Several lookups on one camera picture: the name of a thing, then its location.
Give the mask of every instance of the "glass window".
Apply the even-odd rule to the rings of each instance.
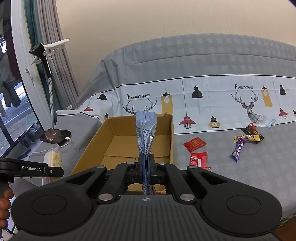
[[[37,122],[15,57],[10,4],[11,0],[0,0],[0,156]]]

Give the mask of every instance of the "shoe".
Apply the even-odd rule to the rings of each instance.
[[[29,149],[29,143],[23,137],[19,137],[18,140],[24,148]]]
[[[30,134],[33,135],[35,138],[39,139],[41,135],[41,133],[39,133],[36,129],[34,128],[30,128],[29,130]]]
[[[25,134],[25,136],[30,140],[30,142],[31,142],[32,144],[35,143],[35,138],[34,138],[34,136],[33,136],[30,132],[27,132],[27,133]]]
[[[41,135],[44,134],[44,131],[43,131],[43,129],[41,128],[40,125],[35,124],[35,125],[33,126],[33,128],[34,128],[36,131],[38,131]]]

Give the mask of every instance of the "human hand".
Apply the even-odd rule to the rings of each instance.
[[[4,191],[4,198],[0,198],[0,228],[6,229],[8,227],[8,221],[10,214],[9,209],[11,207],[10,200],[13,198],[13,191],[8,188]]]

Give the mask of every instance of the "open cardboard box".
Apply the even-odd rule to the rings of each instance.
[[[174,164],[174,126],[171,114],[158,114],[157,126],[151,154],[156,163]],[[110,117],[99,128],[83,152],[72,174],[87,170],[97,165],[114,169],[118,164],[134,161],[139,157],[136,135],[136,116]],[[163,191],[164,186],[155,185],[156,191]],[[129,185],[130,191],[142,191],[141,184]]]

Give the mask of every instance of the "curtain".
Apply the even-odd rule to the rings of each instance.
[[[24,5],[25,5],[26,21],[27,21],[31,46],[35,46],[37,43],[42,42],[39,21],[38,21],[38,13],[37,13],[37,1],[24,0]],[[45,92],[46,100],[49,105],[48,79],[45,76],[42,65],[37,64],[36,66],[37,66],[37,70],[39,72],[41,83]],[[56,122],[56,111],[60,110],[61,107],[57,99],[57,95],[55,93],[55,87],[53,88],[53,99],[54,99],[54,110],[55,110],[54,113],[55,113],[55,122]]]
[[[37,0],[38,19],[43,44],[50,44],[63,39],[62,31],[57,15],[55,0]],[[66,49],[53,55],[53,61],[49,61],[54,84],[57,87],[58,98],[62,101],[63,108],[72,105],[74,109],[78,107],[76,102],[79,90],[75,82]]]

